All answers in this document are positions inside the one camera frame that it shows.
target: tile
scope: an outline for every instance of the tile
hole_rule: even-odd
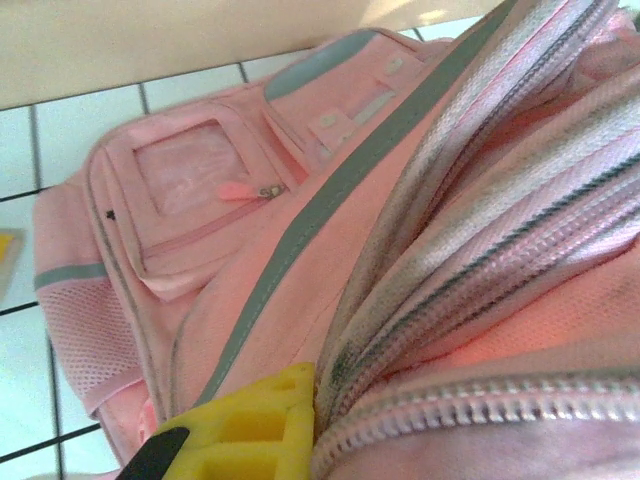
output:
[[[35,300],[33,291],[33,204],[36,196],[17,198],[0,203],[0,227],[25,230],[25,244],[11,277],[9,289],[0,302],[0,310]]]
[[[0,379],[0,456],[51,439],[49,357],[39,307],[0,317]]]
[[[0,112],[0,198],[36,188],[29,108]]]
[[[634,10],[640,10],[640,0],[620,0],[620,7],[633,8]]]
[[[258,58],[256,60],[243,62],[242,66],[244,67],[244,71],[247,72],[249,81],[254,81],[276,73],[278,70],[282,70],[287,65],[305,56],[307,52],[308,50],[299,50],[297,52],[284,53],[273,57]]]
[[[175,77],[161,78],[143,84],[149,110],[169,107],[176,103],[208,95],[224,88],[242,83],[242,74],[237,64],[212,68],[201,72],[187,73]]]
[[[55,447],[43,448],[22,457],[0,463],[0,478],[4,480],[26,480],[37,478],[58,479]]]
[[[142,114],[137,85],[36,105],[44,186],[64,181],[102,135]]]
[[[69,474],[106,473],[120,468],[102,430],[64,442],[62,453]]]
[[[64,375],[62,366],[56,359],[56,375],[58,380],[58,406],[60,412],[60,431],[71,433],[89,425],[93,425],[95,420],[89,418],[84,410],[84,405],[80,399],[73,393],[71,386]]]
[[[474,25],[482,17],[463,18],[452,22],[438,23],[418,28],[420,35],[425,42],[443,37],[455,38],[464,33],[469,27]]]
[[[418,35],[416,35],[416,32],[413,28],[410,28],[409,30],[403,30],[402,32],[398,32],[398,33],[401,33],[405,37],[413,38],[414,40],[420,40],[420,38],[418,37]]]

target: pink fabric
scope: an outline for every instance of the pink fabric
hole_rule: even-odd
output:
[[[531,5],[520,2],[513,18]],[[521,50],[492,73],[492,81],[466,99],[464,114],[448,124],[441,157],[468,153],[470,161],[455,175],[444,163],[441,171],[434,169],[430,181],[446,184],[434,214],[465,201],[465,195],[473,199],[473,189],[482,186],[477,180],[487,171],[507,170],[500,162],[508,152],[612,77],[627,75],[630,79],[623,80],[635,85],[640,39],[628,17],[618,12],[569,65],[539,78],[511,115],[496,120],[490,135],[475,137],[530,63],[544,53],[545,40],[569,23],[572,6],[566,2],[553,22],[523,41]],[[502,48],[501,35],[509,28],[507,22],[488,42],[483,55],[489,60]],[[71,278],[41,287],[38,297],[67,378],[87,412],[103,424],[122,464],[159,423],[196,401],[291,222],[461,41],[421,44],[378,31],[355,56],[276,100],[265,98],[266,79],[120,127],[96,145],[76,175],[43,192],[34,214],[36,269]],[[326,47],[310,55],[321,55]],[[438,135],[438,115],[473,69],[487,63],[480,58],[463,72],[313,238],[266,304],[217,395],[291,363],[318,360],[358,255],[406,175],[407,163],[425,135]],[[621,91],[627,88],[623,83]],[[619,153],[636,144],[628,137],[611,148]],[[614,162],[617,157],[608,158]],[[607,167],[594,159],[587,170],[593,174]],[[557,195],[583,173],[577,169],[559,175],[549,189]],[[528,208],[531,202],[523,200],[513,218]],[[495,238],[484,240],[508,231],[509,218],[504,230],[496,227],[487,234]],[[630,245],[636,227],[581,251],[583,256],[554,280],[556,289],[544,293],[534,285],[530,304],[517,311],[514,307],[508,321],[463,346],[435,356],[419,349],[408,352],[362,401],[389,385],[445,367],[588,341],[610,329],[632,329],[638,298],[631,285],[638,281],[638,269],[637,247]],[[630,250],[616,258],[625,249]],[[476,253],[472,245],[452,255],[451,262]],[[86,268],[100,264],[103,274]],[[93,273],[86,277],[79,271]],[[607,312],[605,319],[593,314],[596,305]],[[546,335],[550,324],[554,333]]]

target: open zipper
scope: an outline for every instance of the open zipper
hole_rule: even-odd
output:
[[[559,8],[564,10],[564,15],[566,15],[567,9],[570,7],[565,3]],[[584,48],[588,39],[607,20],[614,7],[615,5],[609,0],[591,2],[580,14],[573,14],[575,20],[572,17],[571,23],[567,21],[563,24],[563,32],[554,31],[554,40],[545,44],[548,45],[546,50],[540,53],[536,61],[532,61],[531,66],[521,74],[519,79],[513,79],[514,86],[508,90],[504,98],[487,115],[487,118],[478,125],[475,133],[470,136],[461,152],[446,152],[443,150],[447,148],[446,145],[440,147],[440,150],[436,152],[429,147],[428,141],[423,141],[424,144],[419,147],[410,163],[429,164],[432,167],[427,169],[426,174],[418,183],[411,179],[405,179],[404,183],[407,184],[407,188],[403,188],[401,192],[396,194],[400,200],[398,198],[389,200],[392,207],[389,211],[383,210],[379,224],[374,226],[370,241],[361,253],[354,269],[354,276],[350,279],[345,296],[343,296],[343,299],[346,298],[348,303],[343,304],[341,301],[333,321],[334,324],[337,323],[340,326],[335,329],[335,332],[332,332],[334,328],[332,325],[329,338],[337,340],[340,335],[337,332],[344,332],[346,325],[351,322],[350,319],[354,318],[358,309],[366,303],[364,299],[374,290],[375,282],[382,279],[385,272],[391,269],[391,266],[401,258],[403,252],[421,234],[429,218],[435,215],[438,204],[446,194],[447,186],[456,181],[465,166],[474,158],[474,154],[481,149],[486,138],[494,131],[496,125],[510,115],[523,98],[540,88],[541,83],[543,85],[548,83],[549,78],[555,78],[558,71],[566,68],[566,65],[571,63]],[[482,102],[482,96],[478,97],[476,101]],[[453,138],[456,137],[456,128],[462,129],[462,133],[464,133],[464,117],[455,125],[452,133]],[[455,155],[455,157],[446,160],[449,155]],[[442,168],[437,166],[443,162],[446,164]],[[412,191],[415,194],[407,196],[407,191]],[[400,213],[401,203],[403,204],[402,213]],[[333,349],[334,347],[325,345],[325,348]],[[319,402],[321,410],[327,406],[326,399],[334,395],[336,385],[335,380],[332,379],[333,375],[329,374],[325,367],[331,361],[341,362],[329,351],[326,352],[326,355],[324,353],[321,355],[318,365],[318,372],[322,378],[320,391],[323,398]],[[321,424],[327,420],[326,413],[320,412]]]
[[[549,420],[640,422],[640,370],[514,375],[396,393],[355,409],[318,440],[312,478],[358,449],[456,426]]]
[[[535,88],[530,82],[540,83],[538,71],[550,73],[545,68],[547,65],[553,67],[551,71],[563,68],[562,58],[567,57],[563,45],[576,37],[584,39],[588,33],[585,26],[593,28],[594,18],[602,15],[601,8],[602,3],[594,2],[548,49],[541,61],[524,75],[526,81],[518,83],[523,91]],[[510,98],[521,97],[512,90]],[[501,117],[502,109],[497,110]],[[639,161],[640,156],[635,156],[621,162],[528,219],[405,317],[387,324],[363,351],[358,352],[353,363],[349,362],[346,370],[343,368],[340,386],[327,412],[328,418],[322,423],[328,421],[328,425],[345,415],[375,376],[415,344],[416,339],[426,338],[432,342],[471,322],[599,233],[636,213],[640,209]],[[486,290],[488,269],[492,277],[496,277],[490,291]]]

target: mesh side pocket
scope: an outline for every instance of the mesh side pocket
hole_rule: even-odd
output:
[[[67,380],[91,414],[139,370],[133,332],[111,282],[56,283],[38,290],[38,298]]]

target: white tile floor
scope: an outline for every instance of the white tile floor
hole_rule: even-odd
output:
[[[455,37],[474,21],[450,22],[406,34],[424,39]],[[27,231],[26,248],[0,304],[1,479],[20,480],[56,472],[60,465],[74,473],[117,467],[104,434],[86,417],[57,363],[56,375],[51,373],[45,322],[32,288],[33,191],[64,180],[81,165],[91,145],[106,130],[142,115],[145,108],[157,111],[240,84],[243,71],[249,80],[255,80],[300,55],[294,52],[245,62],[242,68],[228,65],[0,111],[0,228]],[[54,378],[57,388],[52,388]],[[57,421],[52,413],[55,404]]]

